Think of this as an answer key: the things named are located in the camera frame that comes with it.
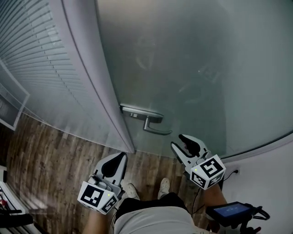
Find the black and white marker cube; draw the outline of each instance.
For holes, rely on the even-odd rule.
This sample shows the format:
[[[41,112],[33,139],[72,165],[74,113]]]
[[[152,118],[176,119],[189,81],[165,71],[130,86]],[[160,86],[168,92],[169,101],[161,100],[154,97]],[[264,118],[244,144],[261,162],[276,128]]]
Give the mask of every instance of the black and white marker cube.
[[[218,155],[205,160],[201,164],[191,168],[190,180],[202,189],[209,187],[221,181],[226,171],[226,167],[222,163]]]
[[[84,181],[77,200],[88,208],[107,214],[118,198],[115,193]]]

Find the handheld controller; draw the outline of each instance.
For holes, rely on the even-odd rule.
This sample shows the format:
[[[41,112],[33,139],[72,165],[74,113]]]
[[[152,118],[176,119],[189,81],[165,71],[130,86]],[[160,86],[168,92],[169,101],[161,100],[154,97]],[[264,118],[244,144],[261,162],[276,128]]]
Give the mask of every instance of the handheld controller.
[[[191,155],[185,153],[176,143],[171,142],[171,149],[178,160],[185,165],[185,171],[192,182],[206,190],[217,184],[224,177],[226,167],[218,155],[212,155],[206,145],[189,135],[179,135]]]
[[[220,224],[219,234],[225,234],[227,230],[236,229],[239,225],[241,225],[239,229],[241,234],[256,234],[261,230],[261,227],[253,229],[252,227],[247,227],[247,223],[253,218],[261,220],[270,218],[270,215],[262,207],[253,207],[250,204],[240,202],[207,207],[206,216],[208,219],[215,220]]]
[[[82,183],[77,200],[90,209],[107,214],[125,193],[121,180],[126,165],[126,153],[112,154],[100,160],[88,181]]]

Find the black cable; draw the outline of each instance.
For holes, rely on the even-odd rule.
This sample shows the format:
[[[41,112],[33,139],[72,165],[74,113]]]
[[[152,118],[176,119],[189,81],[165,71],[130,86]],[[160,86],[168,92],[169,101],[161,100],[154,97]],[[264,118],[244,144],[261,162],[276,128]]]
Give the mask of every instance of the black cable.
[[[239,172],[238,170],[233,171],[225,180],[227,180],[233,173],[236,173],[237,174],[238,172]],[[194,203],[195,203],[195,200],[196,200],[196,197],[197,197],[199,191],[200,191],[200,189],[198,190],[198,192],[197,192],[197,194],[196,194],[196,196],[194,198],[194,201],[193,201],[191,216],[193,216],[196,212],[198,212],[201,208],[203,208],[205,206],[205,205],[202,205],[195,212],[193,212]]]
[[[270,218],[270,215],[267,212],[265,212],[263,209],[260,210],[257,213],[259,213],[259,214],[261,214],[263,216],[254,215],[253,218],[255,218],[255,219],[261,219],[261,220],[268,220]]]
[[[116,217],[116,214],[117,214],[117,211],[116,211],[116,213],[113,215],[113,217],[112,217],[112,219],[111,219],[111,227],[113,228],[113,230],[114,230],[114,218]]]
[[[114,218],[116,217],[116,213],[113,215],[113,217],[111,219],[111,227],[113,228],[113,230],[114,230]]]
[[[233,171],[233,172],[232,172],[232,173],[231,173],[231,174],[230,174],[225,180],[229,179],[229,177],[230,177],[233,173],[236,173],[236,174],[237,174],[238,172],[239,172],[238,170]]]
[[[196,212],[198,212],[201,208],[203,208],[205,205],[202,205],[201,207],[199,207],[193,214],[195,214]]]
[[[200,190],[201,190],[201,189],[199,188],[198,191],[197,191],[197,194],[196,194],[196,196],[195,196],[195,198],[194,198],[194,200],[193,200],[192,210],[191,210],[191,217],[193,216],[193,207],[194,207],[194,203],[195,203],[196,197],[197,197],[197,195],[199,194]]]

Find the door frame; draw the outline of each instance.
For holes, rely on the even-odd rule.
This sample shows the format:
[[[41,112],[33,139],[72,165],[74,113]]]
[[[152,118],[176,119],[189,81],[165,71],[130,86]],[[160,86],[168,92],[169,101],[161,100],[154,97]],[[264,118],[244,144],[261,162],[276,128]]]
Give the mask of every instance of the door frame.
[[[95,0],[49,0],[58,32],[89,95],[124,142],[134,145],[124,122],[106,64]]]

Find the wooden floor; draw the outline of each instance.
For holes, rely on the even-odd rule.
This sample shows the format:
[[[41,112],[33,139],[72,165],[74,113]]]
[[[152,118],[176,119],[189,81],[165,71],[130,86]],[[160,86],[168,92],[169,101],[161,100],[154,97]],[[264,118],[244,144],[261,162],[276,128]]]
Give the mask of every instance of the wooden floor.
[[[81,183],[88,179],[101,158],[115,152],[117,150],[65,134],[22,115],[9,143],[8,184],[46,232],[78,234],[89,212],[77,202]],[[157,198],[162,178],[168,177],[170,190],[179,195],[190,211],[198,187],[186,180],[183,170],[176,159],[136,152],[128,154],[122,185],[133,183],[141,200],[151,200]],[[201,205],[202,196],[198,196],[194,210]],[[194,221],[202,228],[207,225],[202,213],[195,214]]]

